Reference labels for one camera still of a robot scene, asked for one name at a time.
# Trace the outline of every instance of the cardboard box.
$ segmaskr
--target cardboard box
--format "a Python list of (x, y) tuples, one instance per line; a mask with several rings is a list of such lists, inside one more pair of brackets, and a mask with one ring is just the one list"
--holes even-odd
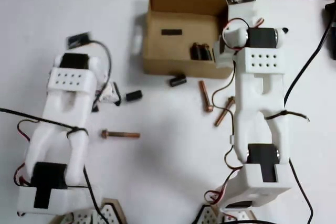
[[(227, 23), (227, 10), (226, 0), (150, 0), (143, 52), (145, 73), (227, 78), (231, 68), (217, 69), (214, 61), (192, 60), (190, 55), (195, 42), (207, 43), (212, 51)], [(163, 36), (162, 29), (181, 29), (182, 35)]]

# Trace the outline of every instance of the white tabletop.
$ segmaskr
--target white tabletop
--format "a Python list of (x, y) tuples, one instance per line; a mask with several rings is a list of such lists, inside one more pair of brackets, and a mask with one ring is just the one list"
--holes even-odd
[[(148, 0), (0, 0), (1, 107), (41, 115), (48, 73), (56, 55), (65, 51), (69, 35), (91, 31), (113, 54), (112, 78), (122, 94), (141, 89), (143, 99), (131, 104), (100, 106), (88, 123), (92, 144), (87, 168), (93, 183), (101, 181), (104, 196), (117, 198), (128, 223), (191, 223), (203, 193), (220, 185), (229, 170), (223, 155), (229, 149), (230, 120), (213, 126), (220, 111), (206, 114), (198, 79), (170, 88), (168, 76), (143, 74), (142, 32)], [(265, 27), (288, 27), (285, 88), (315, 50), (324, 30), (327, 1), (257, 0)], [(81, 48), (103, 55), (97, 46)], [(336, 61), (323, 48), (295, 87), (287, 108), (307, 114), (308, 124), (289, 118), (291, 157), (315, 210), (313, 223), (333, 216), (336, 176), (334, 112)], [(209, 92), (227, 80), (205, 80)], [(218, 103), (234, 94), (234, 85), (218, 95)], [(16, 216), (18, 188), (13, 173), (24, 160), (27, 143), (16, 132), (17, 116), (0, 116), (1, 223), (46, 223), (49, 216)], [(32, 133), (33, 125), (24, 125)], [(98, 132), (140, 132), (138, 140), (103, 141)], [(261, 220), (306, 223), (308, 207), (299, 189), (282, 194), (257, 209)]]

